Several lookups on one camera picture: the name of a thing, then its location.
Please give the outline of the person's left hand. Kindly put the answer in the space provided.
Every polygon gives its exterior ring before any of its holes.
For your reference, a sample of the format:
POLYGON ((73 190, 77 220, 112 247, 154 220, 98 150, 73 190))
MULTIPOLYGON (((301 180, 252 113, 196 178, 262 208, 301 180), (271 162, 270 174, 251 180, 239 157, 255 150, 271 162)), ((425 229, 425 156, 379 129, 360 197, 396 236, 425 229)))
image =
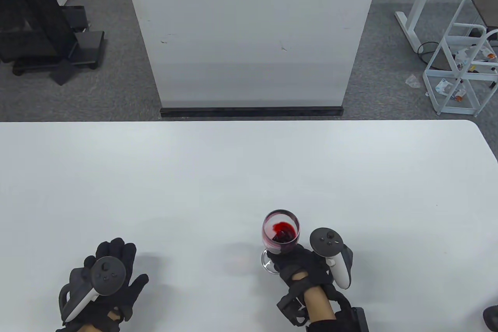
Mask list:
POLYGON ((119 332, 148 283, 146 274, 131 281, 136 246, 120 237, 100 243, 94 255, 70 272, 59 293, 61 332, 119 332))

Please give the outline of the person's right hand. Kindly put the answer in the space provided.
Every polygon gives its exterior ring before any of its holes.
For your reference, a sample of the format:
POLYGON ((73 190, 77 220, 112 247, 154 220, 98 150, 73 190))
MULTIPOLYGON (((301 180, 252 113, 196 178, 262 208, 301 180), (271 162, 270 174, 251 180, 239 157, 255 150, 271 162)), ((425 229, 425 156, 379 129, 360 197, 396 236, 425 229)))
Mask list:
POLYGON ((333 282, 341 289, 351 285, 350 268, 342 253, 332 257, 321 256, 298 244, 286 253, 276 254, 266 250, 266 254, 293 296, 301 296, 314 287, 326 291, 333 289, 333 282))

